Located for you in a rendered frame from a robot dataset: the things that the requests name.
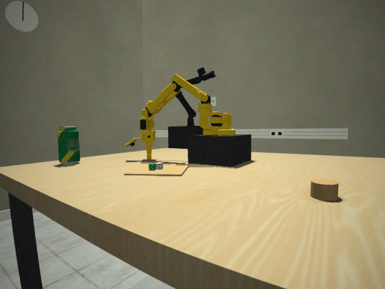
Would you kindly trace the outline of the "tan flat mat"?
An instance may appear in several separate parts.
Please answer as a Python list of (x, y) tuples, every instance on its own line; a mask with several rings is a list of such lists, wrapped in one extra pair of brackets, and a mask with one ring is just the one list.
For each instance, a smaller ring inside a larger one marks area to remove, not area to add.
[(163, 164), (163, 169), (149, 170), (148, 164), (143, 164), (136, 167), (124, 175), (137, 175), (137, 176), (182, 176), (189, 164)]

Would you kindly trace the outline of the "green drink can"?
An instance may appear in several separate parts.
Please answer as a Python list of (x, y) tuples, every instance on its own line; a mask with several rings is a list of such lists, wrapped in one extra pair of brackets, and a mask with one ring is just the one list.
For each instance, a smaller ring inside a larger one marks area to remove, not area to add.
[(58, 131), (59, 162), (77, 164), (80, 161), (79, 131), (77, 127), (60, 127)]

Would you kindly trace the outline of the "brown cylinder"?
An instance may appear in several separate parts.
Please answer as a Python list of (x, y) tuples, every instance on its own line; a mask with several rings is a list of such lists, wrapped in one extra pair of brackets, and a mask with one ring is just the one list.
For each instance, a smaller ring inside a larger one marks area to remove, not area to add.
[(312, 179), (310, 196), (319, 200), (336, 200), (339, 183), (330, 179)]

